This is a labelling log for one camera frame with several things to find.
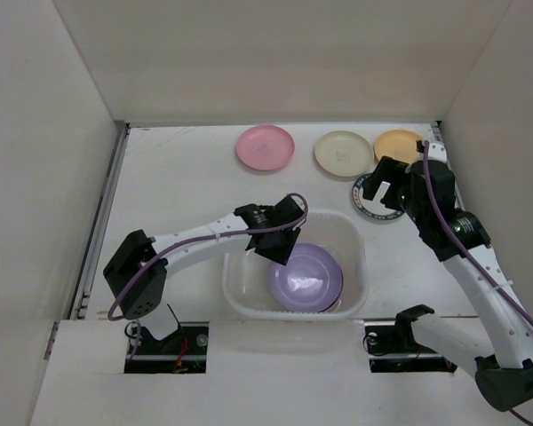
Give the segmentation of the white plate green rim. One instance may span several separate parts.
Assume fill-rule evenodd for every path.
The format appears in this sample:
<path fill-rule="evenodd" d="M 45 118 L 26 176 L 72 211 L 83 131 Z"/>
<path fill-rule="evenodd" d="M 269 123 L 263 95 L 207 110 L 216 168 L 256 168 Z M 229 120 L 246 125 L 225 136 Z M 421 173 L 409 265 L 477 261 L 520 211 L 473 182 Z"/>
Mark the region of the white plate green rim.
<path fill-rule="evenodd" d="M 389 223 L 400 219 L 404 213 L 399 210 L 388 209 L 381 202 L 381 199 L 386 195 L 390 184 L 383 182 L 372 200 L 367 200 L 363 197 L 362 184 L 368 180 L 370 173 L 359 176 L 352 187 L 352 200 L 357 210 L 366 218 L 374 222 Z"/>

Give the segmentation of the purple plate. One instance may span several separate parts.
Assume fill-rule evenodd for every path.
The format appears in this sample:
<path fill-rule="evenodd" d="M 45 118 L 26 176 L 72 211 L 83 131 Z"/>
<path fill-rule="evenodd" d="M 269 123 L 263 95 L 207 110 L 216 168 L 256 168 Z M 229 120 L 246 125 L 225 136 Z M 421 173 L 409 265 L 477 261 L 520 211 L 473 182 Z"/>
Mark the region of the purple plate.
<path fill-rule="evenodd" d="M 297 243 L 286 265 L 272 263 L 270 268 L 270 292 L 291 312 L 325 312 L 337 302 L 343 287 L 339 263 L 316 244 Z"/>

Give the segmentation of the pink plate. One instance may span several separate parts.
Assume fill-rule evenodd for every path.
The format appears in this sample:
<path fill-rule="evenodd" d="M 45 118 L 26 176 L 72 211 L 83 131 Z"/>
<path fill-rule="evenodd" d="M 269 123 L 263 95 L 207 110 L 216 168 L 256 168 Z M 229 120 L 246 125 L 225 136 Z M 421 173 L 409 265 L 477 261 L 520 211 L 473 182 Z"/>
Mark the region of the pink plate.
<path fill-rule="evenodd" d="M 333 313 L 333 312 L 337 312 L 340 308 L 342 304 L 342 301 L 340 299 L 338 299 L 336 302 L 334 302 L 330 307 L 328 307 L 326 310 L 324 311 L 321 311 L 321 313 L 323 314 L 326 314 L 326 313 Z"/>
<path fill-rule="evenodd" d="M 295 152 L 290 133 L 274 125 L 258 125 L 244 131 L 235 143 L 235 153 L 247 167 L 275 171 L 285 167 Z"/>

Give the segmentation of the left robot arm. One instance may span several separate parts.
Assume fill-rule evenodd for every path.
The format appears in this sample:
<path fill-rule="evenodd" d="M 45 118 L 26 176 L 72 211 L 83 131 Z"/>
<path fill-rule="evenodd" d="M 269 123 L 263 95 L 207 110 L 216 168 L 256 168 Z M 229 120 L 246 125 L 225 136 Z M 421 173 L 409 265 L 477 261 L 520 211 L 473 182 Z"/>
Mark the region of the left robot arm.
<path fill-rule="evenodd" d="M 129 233 L 103 270 L 115 298 L 107 319 L 138 321 L 159 349 L 176 349 L 181 328 L 147 319 L 162 302 L 166 281 L 195 264 L 247 251 L 286 265 L 308 212 L 303 195 L 288 193 L 275 205 L 247 204 L 191 230 L 159 237 L 143 230 Z"/>

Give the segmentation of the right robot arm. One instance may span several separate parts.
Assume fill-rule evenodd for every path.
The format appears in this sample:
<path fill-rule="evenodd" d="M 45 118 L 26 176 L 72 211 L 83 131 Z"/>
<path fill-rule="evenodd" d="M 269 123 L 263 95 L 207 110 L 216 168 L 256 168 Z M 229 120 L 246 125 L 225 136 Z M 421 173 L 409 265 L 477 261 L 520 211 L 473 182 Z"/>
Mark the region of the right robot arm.
<path fill-rule="evenodd" d="M 463 369 L 500 412 L 533 399 L 533 319 L 501 272 L 481 221 L 456 205 L 453 172 L 444 160 L 407 164 L 383 157 L 362 182 L 362 196 L 406 214 L 419 238 L 455 278 L 486 333 L 481 341 L 453 327 L 434 309 L 416 305 L 395 317 L 394 340 L 405 351 L 426 347 Z"/>

